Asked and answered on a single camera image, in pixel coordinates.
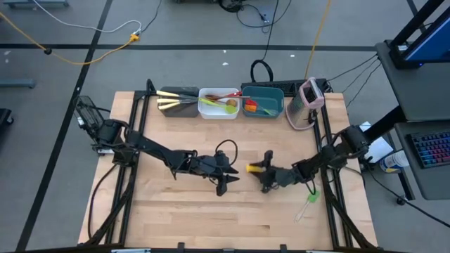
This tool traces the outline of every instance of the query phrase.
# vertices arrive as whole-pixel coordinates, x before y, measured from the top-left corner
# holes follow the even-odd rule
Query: white box
[[[226,96],[235,92],[239,92],[239,90],[234,88],[203,88],[198,93],[198,97],[205,98],[206,95]],[[220,101],[226,102],[228,99],[230,98],[223,98]],[[202,103],[201,101],[198,101],[198,111],[200,112],[200,115],[202,115],[203,119],[235,119],[237,118],[240,110],[240,99],[231,99],[234,99],[236,100],[236,102],[238,102],[238,110],[233,114],[227,113],[223,108],[208,105],[206,103]]]

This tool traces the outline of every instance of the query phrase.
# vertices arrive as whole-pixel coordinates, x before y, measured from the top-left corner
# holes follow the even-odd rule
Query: blue screen
[[[450,18],[447,18],[406,60],[450,60]]]

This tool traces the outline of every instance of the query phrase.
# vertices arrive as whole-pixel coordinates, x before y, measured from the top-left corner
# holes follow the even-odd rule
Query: wooden table
[[[117,92],[111,117],[128,121],[134,92]],[[327,108],[333,133],[349,125],[343,96],[327,93]],[[324,133],[320,119],[321,133]],[[164,117],[150,99],[144,135],[170,148],[198,150],[199,155],[213,155],[217,144],[232,138],[239,147],[234,168],[239,181],[229,184],[228,192],[217,197],[215,186],[198,176],[178,174],[175,181],[164,164],[142,155],[134,189],[126,247],[176,248],[185,242],[186,248],[332,249],[326,205],[323,195],[310,204],[300,222],[294,217],[303,208],[308,190],[304,184],[260,192],[258,180],[245,171],[245,165],[263,160],[264,152],[274,151],[272,164],[291,168],[293,162],[317,153],[314,131],[294,131],[285,115],[277,119],[245,117],[241,112],[235,120],[205,120]],[[221,149],[233,159],[234,147],[224,144]],[[111,168],[112,155],[100,157],[94,186]],[[356,160],[349,167],[359,170]],[[109,214],[118,169],[100,186],[93,213],[93,231]],[[360,175],[343,169],[340,172],[347,212],[359,230],[374,245],[375,231],[368,208],[366,192]],[[320,174],[316,185],[321,190]],[[340,244],[344,245],[342,226],[337,217]],[[87,210],[79,241],[87,237]],[[120,224],[122,215],[117,219]],[[120,226],[115,226],[117,241]]]

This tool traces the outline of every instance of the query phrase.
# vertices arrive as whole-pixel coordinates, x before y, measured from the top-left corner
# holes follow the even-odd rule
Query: gray floor
[[[186,0],[174,4],[163,0],[160,14],[141,37],[143,45],[265,44],[267,35],[259,29],[243,27],[234,14],[203,1]],[[106,0],[70,1],[69,8],[51,12],[67,22],[96,26]],[[272,1],[251,1],[270,13]],[[287,5],[280,0],[280,9]],[[415,0],[420,8],[425,0]],[[158,1],[114,0],[105,28],[130,18],[147,23]],[[285,17],[274,28],[272,44],[312,45],[326,0],[292,1]],[[69,28],[56,23],[39,10],[10,10],[0,6],[17,25],[42,43],[90,44],[93,31]],[[248,22],[258,22],[251,10],[242,14]],[[406,0],[334,1],[319,44],[323,46],[373,46],[391,39],[412,18]],[[121,44],[135,30],[134,25],[114,34],[102,34],[99,44]],[[26,44],[26,39],[0,21],[0,44]],[[87,50],[57,50],[61,55],[83,61]],[[96,50],[99,57],[105,50]],[[124,50],[108,56],[89,68],[82,93],[98,106],[110,107],[116,91],[143,89],[147,78],[156,88],[162,86],[239,87],[250,81],[250,65],[262,57],[256,50]],[[333,77],[371,57],[374,52],[318,51],[309,75]],[[270,51],[266,61],[275,80],[302,79],[308,51]],[[58,135],[69,98],[81,67],[62,63],[36,49],[0,49],[0,77],[36,79],[35,89],[2,89],[0,106],[10,108],[15,124],[5,135],[0,150],[0,252],[13,251],[23,229],[37,188]],[[255,70],[265,80],[262,68]],[[355,71],[332,82],[340,92],[360,72]],[[349,102],[368,73],[345,92]],[[397,105],[382,68],[377,70],[349,107],[352,123],[375,122]],[[60,152],[43,207],[34,227],[28,249],[75,245],[94,177],[97,157],[89,148],[89,138],[72,120]],[[395,175],[376,176],[401,193]],[[397,206],[369,176],[366,191],[378,242],[385,249],[407,252],[450,252],[450,231],[409,207]],[[445,221],[450,221],[450,201],[425,201],[412,180],[415,204]]]

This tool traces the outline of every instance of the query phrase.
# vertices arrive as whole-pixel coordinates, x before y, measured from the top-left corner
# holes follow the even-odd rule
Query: yellow-handled brush
[[[169,103],[166,105],[160,105],[157,108],[160,110],[166,110],[173,108],[174,106],[187,104],[187,103],[197,103],[197,99],[171,99],[171,98],[159,98],[156,100],[157,103]]]
[[[166,92],[166,91],[156,91],[156,94],[159,96],[171,96],[171,97],[175,97],[175,98],[198,99],[195,96],[175,94],[175,93],[170,93],[170,92]]]

